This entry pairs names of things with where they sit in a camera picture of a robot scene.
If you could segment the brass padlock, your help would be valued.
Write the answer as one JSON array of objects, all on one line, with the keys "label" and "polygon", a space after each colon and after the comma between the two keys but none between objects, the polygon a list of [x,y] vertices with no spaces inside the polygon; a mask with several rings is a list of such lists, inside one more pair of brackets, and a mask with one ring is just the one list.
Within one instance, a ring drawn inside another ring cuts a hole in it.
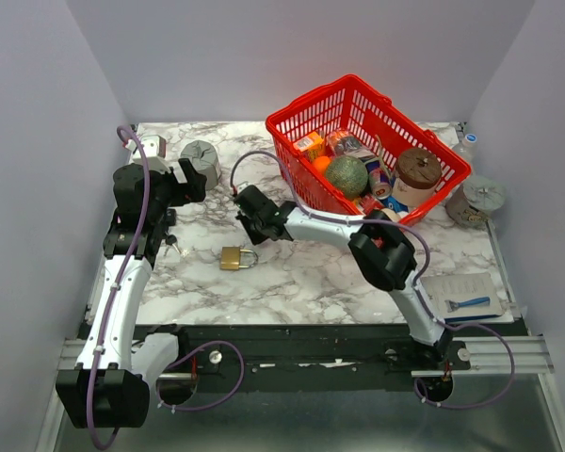
[{"label": "brass padlock", "polygon": [[221,249],[219,268],[225,271],[237,271],[256,266],[259,262],[257,253],[240,247]]}]

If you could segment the black headed key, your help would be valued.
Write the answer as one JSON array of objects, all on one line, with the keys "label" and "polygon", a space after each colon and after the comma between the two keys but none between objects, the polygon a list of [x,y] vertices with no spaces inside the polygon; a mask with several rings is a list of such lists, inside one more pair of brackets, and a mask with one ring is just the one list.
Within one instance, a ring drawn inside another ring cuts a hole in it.
[{"label": "black headed key", "polygon": [[165,256],[167,256],[169,252],[174,252],[174,251],[179,255],[182,254],[178,245],[178,239],[175,234],[168,234],[164,240],[164,243],[165,243],[165,251],[164,251]]}]

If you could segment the black padlock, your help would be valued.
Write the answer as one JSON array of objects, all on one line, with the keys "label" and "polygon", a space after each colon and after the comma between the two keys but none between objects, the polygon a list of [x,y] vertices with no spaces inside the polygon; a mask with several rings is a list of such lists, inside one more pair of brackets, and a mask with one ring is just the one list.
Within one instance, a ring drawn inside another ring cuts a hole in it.
[{"label": "black padlock", "polygon": [[166,213],[166,224],[168,227],[173,227],[176,225],[177,222],[177,213],[174,208],[169,208]]}]

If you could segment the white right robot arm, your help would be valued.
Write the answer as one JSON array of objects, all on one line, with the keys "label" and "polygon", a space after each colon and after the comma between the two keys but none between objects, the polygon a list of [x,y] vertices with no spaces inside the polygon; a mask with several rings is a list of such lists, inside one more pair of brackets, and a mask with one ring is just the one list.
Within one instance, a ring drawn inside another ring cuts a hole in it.
[{"label": "white right robot arm", "polygon": [[427,369],[448,358],[452,334],[433,313],[406,234],[410,229],[391,221],[383,212],[365,217],[334,215],[309,209],[298,202],[278,205],[250,185],[234,193],[241,222],[250,241],[313,241],[349,250],[364,279],[388,293],[404,316],[414,342],[415,360]]}]

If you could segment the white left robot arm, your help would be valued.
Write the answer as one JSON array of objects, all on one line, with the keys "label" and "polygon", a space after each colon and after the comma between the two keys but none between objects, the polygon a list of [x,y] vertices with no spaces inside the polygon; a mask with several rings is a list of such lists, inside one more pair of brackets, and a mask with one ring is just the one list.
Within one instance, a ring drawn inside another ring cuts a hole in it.
[{"label": "white left robot arm", "polygon": [[190,350],[177,336],[153,332],[133,349],[139,304],[175,208],[205,198],[206,178],[190,161],[144,171],[138,163],[113,175],[116,209],[103,243],[105,279],[89,337],[73,368],[56,377],[56,392],[76,428],[139,428],[150,391],[165,370],[178,372]]}]

